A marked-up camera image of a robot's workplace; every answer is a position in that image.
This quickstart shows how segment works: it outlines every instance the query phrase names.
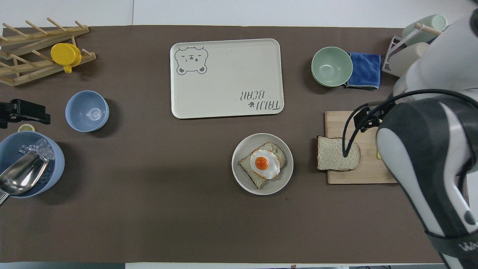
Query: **folded cloth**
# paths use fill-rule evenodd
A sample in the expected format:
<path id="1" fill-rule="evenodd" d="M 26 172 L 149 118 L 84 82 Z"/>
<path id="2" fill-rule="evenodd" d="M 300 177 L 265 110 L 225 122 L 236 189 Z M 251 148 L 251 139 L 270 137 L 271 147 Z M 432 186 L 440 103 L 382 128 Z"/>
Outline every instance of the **folded cloth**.
<path id="1" fill-rule="evenodd" d="M 380 63 L 378 54 L 349 52 L 352 59 L 352 76 L 345 82 L 345 88 L 376 90 L 380 86 Z"/>

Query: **bear face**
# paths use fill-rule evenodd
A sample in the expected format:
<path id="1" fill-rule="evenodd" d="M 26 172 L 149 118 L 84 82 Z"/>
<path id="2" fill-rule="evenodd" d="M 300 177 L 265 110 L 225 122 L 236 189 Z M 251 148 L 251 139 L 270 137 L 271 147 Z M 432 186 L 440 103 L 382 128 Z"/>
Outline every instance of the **bear face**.
<path id="1" fill-rule="evenodd" d="M 207 50 L 196 47 L 187 47 L 186 49 L 179 48 L 174 54 L 174 58 L 178 63 L 176 69 L 179 75 L 184 75 L 186 72 L 198 72 L 204 74 L 207 71 L 206 59 L 208 53 Z"/>

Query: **orange yolk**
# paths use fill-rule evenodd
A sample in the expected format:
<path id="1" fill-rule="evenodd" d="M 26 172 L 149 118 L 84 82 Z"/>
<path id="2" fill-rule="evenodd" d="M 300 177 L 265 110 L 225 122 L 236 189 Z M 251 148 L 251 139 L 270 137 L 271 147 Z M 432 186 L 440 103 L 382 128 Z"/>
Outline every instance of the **orange yolk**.
<path id="1" fill-rule="evenodd" d="M 256 159 L 256 167 L 260 170 L 265 170 L 269 166 L 269 162 L 264 157 L 257 157 Z"/>

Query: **bread slice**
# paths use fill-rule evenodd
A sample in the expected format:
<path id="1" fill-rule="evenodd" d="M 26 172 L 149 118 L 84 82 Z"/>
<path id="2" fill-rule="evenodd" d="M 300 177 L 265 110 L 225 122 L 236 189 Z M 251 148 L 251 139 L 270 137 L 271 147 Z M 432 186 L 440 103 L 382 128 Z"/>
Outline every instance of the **bread slice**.
<path id="1" fill-rule="evenodd" d="M 279 159 L 280 168 L 282 168 L 285 165 L 285 163 L 286 163 L 285 154 L 277 144 L 275 144 L 273 142 L 267 142 L 265 144 L 262 144 L 260 147 L 254 149 L 253 152 L 255 150 L 258 150 L 258 149 L 272 151 L 272 153 L 274 155 L 276 155 L 277 158 Z M 250 156 L 251 155 L 252 155 L 252 152 L 249 155 L 247 155 L 246 157 L 244 157 L 243 159 L 241 159 L 238 162 L 238 164 L 242 167 L 244 172 L 246 172 L 246 174 L 249 176 L 250 180 L 252 180 L 252 182 L 254 182 L 254 185 L 256 185 L 256 187 L 258 189 L 260 189 L 261 186 L 266 182 L 266 179 L 261 177 L 260 175 L 258 175 L 256 172 L 254 172 L 252 170 L 252 167 L 250 166 Z"/>
<path id="2" fill-rule="evenodd" d="M 342 138 L 327 138 L 317 136 L 317 169 L 319 170 L 354 170 L 360 163 L 360 148 L 356 142 L 347 158 L 342 155 Z"/>

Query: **egg white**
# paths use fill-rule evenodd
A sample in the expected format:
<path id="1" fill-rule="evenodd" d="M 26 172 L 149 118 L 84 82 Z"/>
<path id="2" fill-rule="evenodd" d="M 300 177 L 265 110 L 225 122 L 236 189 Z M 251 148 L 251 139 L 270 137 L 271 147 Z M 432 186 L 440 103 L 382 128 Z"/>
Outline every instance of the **egg white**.
<path id="1" fill-rule="evenodd" d="M 266 158 L 267 162 L 269 163 L 269 166 L 264 170 L 260 170 L 256 167 L 256 159 L 259 157 Z M 250 167 L 252 168 L 252 171 L 265 179 L 273 179 L 277 177 L 281 171 L 281 163 L 279 162 L 279 158 L 269 150 L 258 149 L 253 151 L 250 156 Z"/>

